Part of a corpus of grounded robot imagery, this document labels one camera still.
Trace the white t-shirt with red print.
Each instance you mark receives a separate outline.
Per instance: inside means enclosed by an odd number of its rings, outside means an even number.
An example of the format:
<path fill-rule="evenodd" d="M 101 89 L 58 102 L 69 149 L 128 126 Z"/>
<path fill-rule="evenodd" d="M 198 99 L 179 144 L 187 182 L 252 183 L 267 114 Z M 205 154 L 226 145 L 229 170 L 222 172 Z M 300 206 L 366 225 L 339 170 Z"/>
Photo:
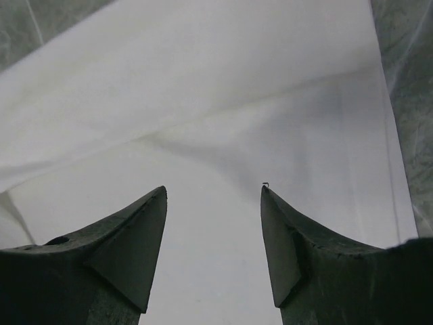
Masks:
<path fill-rule="evenodd" d="M 417 236 L 368 1 L 116 1 L 1 74 L 1 246 L 158 186 L 142 324 L 280 324 L 263 183 L 346 237 Z"/>

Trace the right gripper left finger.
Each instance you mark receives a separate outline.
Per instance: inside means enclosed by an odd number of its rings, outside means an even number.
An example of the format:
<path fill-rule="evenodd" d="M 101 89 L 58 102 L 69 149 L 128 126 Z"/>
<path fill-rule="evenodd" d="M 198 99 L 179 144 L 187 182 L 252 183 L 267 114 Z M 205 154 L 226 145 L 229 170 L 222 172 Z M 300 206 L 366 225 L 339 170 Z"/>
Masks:
<path fill-rule="evenodd" d="M 137 324 L 147 311 L 167 214 L 160 186 L 50 240 L 1 251 L 2 324 Z"/>

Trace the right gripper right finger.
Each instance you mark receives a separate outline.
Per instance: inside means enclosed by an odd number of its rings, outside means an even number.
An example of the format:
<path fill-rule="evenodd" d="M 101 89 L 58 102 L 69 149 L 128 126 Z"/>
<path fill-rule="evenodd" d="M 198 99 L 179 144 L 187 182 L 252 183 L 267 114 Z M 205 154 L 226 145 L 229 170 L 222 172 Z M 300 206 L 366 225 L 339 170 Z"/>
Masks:
<path fill-rule="evenodd" d="M 432 239 L 376 248 L 291 207 L 267 186 L 260 217 L 284 324 L 431 324 Z"/>

